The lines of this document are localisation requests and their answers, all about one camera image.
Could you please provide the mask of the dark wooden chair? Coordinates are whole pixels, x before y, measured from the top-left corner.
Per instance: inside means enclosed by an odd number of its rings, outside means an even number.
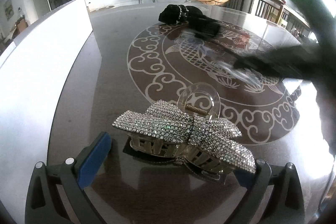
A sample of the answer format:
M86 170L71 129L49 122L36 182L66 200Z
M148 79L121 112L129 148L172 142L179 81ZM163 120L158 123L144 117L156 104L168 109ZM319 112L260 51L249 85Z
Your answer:
M284 5L280 0L251 0L249 13L275 24L280 24Z

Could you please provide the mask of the black fuzzy scrunchie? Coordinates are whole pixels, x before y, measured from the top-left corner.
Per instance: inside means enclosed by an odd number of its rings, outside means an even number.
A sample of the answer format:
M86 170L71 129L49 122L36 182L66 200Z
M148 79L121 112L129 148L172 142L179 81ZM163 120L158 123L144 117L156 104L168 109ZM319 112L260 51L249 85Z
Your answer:
M221 24L207 16L189 17L188 26L196 38L203 40L216 38L221 30Z

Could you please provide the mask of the rhinestone bow hair claw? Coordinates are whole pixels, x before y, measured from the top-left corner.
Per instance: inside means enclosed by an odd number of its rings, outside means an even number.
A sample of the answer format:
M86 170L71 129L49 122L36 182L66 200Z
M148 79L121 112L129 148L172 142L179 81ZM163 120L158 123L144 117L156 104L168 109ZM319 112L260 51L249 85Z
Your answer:
M112 125L127 133L132 149L147 155L189 163L208 175L238 171L253 176L252 152L235 141L242 133L220 111L216 89L195 83L177 103L158 100L144 113L127 110Z

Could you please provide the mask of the white storage box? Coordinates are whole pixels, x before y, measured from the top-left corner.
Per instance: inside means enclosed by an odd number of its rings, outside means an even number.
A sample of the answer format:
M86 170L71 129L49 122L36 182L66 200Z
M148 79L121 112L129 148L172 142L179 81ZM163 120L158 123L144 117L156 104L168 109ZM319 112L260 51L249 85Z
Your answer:
M49 12L1 55L1 210L25 221L33 168L47 162L56 109L93 28L84 0Z

